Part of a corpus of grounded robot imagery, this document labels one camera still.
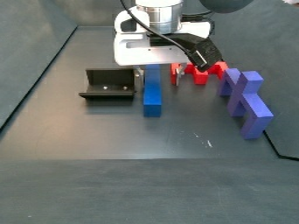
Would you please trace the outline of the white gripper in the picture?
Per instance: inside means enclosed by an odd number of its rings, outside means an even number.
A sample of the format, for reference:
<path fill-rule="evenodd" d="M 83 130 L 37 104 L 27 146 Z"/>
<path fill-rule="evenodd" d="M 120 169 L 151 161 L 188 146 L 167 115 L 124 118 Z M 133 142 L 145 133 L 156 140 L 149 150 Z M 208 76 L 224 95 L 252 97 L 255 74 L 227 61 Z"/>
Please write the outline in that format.
<path fill-rule="evenodd" d="M 203 22 L 183 22 L 181 6 L 133 6 L 125 7 L 115 19 L 115 60 L 120 66 L 168 64 L 185 62 L 183 50 L 164 39 L 152 40 L 153 34 L 140 25 L 143 23 L 155 32 L 168 35 L 172 33 L 189 33 L 207 38 L 211 24 Z M 187 63 L 175 68 L 175 86 L 179 87 L 184 76 Z M 144 88 L 145 70 L 133 66 L 135 83 Z"/>

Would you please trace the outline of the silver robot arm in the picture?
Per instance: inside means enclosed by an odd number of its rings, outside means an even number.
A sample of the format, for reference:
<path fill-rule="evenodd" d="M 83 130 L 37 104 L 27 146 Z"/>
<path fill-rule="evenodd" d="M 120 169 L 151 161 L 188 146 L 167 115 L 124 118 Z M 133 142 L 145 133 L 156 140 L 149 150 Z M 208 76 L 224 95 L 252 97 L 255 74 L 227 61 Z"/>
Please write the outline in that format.
<path fill-rule="evenodd" d="M 204 50 L 212 46 L 211 25 L 183 15 L 183 0 L 135 0 L 115 19 L 115 60 L 120 66 L 169 64 L 177 85 L 187 63 L 201 71 L 215 64 Z"/>

